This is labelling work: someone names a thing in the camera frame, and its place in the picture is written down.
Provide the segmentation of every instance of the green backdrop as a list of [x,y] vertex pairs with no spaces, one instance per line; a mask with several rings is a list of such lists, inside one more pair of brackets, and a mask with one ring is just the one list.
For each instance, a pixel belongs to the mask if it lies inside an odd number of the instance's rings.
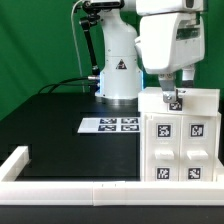
[[[72,0],[0,1],[0,119],[37,93],[44,85],[79,77],[70,14]],[[91,72],[84,35],[75,16],[83,74]],[[219,88],[224,97],[224,1],[209,1],[203,15],[206,57],[197,65],[196,87]],[[140,18],[123,13],[122,18],[138,29]],[[104,66],[100,26],[91,30],[100,68]],[[145,75],[147,86],[158,85],[156,76]],[[62,87],[58,91],[82,91]]]

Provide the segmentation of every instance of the black tabletop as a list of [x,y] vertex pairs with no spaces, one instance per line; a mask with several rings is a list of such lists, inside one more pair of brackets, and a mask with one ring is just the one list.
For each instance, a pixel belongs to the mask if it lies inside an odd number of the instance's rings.
[[[0,162],[16,146],[28,145],[31,163],[20,174],[19,181],[138,181],[139,133],[77,133],[84,117],[136,116],[137,105],[105,105],[88,94],[34,95],[0,122]],[[0,220],[3,224],[222,224],[224,207],[0,206]]]

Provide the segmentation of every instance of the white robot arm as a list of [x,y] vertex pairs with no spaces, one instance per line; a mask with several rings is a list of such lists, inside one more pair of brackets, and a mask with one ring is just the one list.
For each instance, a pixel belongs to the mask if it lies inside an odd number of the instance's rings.
[[[100,72],[99,99],[131,102],[142,89],[134,41],[148,74],[158,74],[163,100],[178,99],[175,72],[192,82],[194,63],[204,58],[204,0],[89,0],[84,10],[100,15],[105,42],[105,68]],[[137,11],[140,37],[120,18],[120,9]]]

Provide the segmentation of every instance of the black cable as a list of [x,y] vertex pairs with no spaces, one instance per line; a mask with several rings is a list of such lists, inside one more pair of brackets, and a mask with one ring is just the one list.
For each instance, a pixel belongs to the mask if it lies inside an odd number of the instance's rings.
[[59,82],[58,84],[55,84],[49,91],[48,93],[52,93],[56,88],[58,88],[60,86],[60,84],[62,83],[68,83],[68,82],[74,82],[74,81],[82,81],[82,80],[88,80],[88,77],[80,77],[80,78],[72,78],[72,79],[66,79],[63,80],[61,82]]
[[89,84],[66,84],[66,83],[56,83],[56,84],[49,84],[44,87],[42,87],[39,91],[38,94],[40,94],[44,89],[50,87],[50,86],[95,86],[96,84],[89,83]]

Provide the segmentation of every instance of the warning label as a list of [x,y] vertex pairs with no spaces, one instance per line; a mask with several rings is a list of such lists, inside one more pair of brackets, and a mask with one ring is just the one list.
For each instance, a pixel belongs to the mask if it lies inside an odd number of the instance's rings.
[[116,69],[127,69],[124,61],[121,59]]

